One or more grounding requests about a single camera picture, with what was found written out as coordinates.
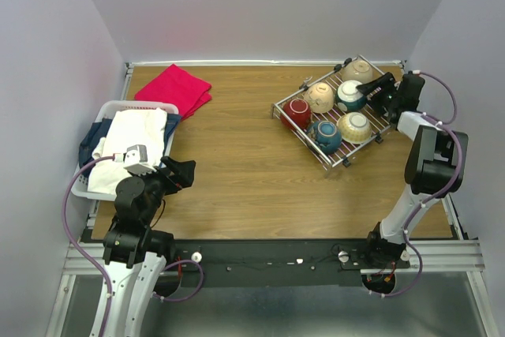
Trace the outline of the teal white bowl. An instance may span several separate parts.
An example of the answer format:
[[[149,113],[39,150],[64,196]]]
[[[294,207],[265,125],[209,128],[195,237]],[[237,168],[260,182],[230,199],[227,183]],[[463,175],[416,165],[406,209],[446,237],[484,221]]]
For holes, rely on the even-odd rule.
[[[348,80],[342,82],[335,95],[335,103],[343,112],[359,111],[365,107],[367,98],[358,91],[360,81]]]

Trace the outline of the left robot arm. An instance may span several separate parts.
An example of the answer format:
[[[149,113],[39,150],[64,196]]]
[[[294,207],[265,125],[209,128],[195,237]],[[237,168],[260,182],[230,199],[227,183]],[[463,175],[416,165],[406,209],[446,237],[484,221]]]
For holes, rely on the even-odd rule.
[[[155,292],[159,275],[194,265],[199,272],[196,288],[204,283],[200,263],[176,257],[174,236],[152,229],[155,213],[167,195],[189,188],[196,162],[178,162],[168,156],[161,167],[125,163],[129,176],[116,187],[115,215],[103,239],[103,287],[91,334],[138,336],[152,298],[173,299]]]

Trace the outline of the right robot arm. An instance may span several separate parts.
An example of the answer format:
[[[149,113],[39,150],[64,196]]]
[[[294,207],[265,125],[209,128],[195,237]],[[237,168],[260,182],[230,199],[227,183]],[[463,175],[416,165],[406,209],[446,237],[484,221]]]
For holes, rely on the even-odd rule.
[[[372,109],[412,141],[402,195],[387,217],[369,232],[362,250],[370,267],[397,263],[427,210],[462,184],[467,134],[451,129],[454,117],[441,121],[417,109],[425,80],[432,77],[414,70],[396,81],[391,73],[385,73],[357,86],[360,94],[369,96]]]

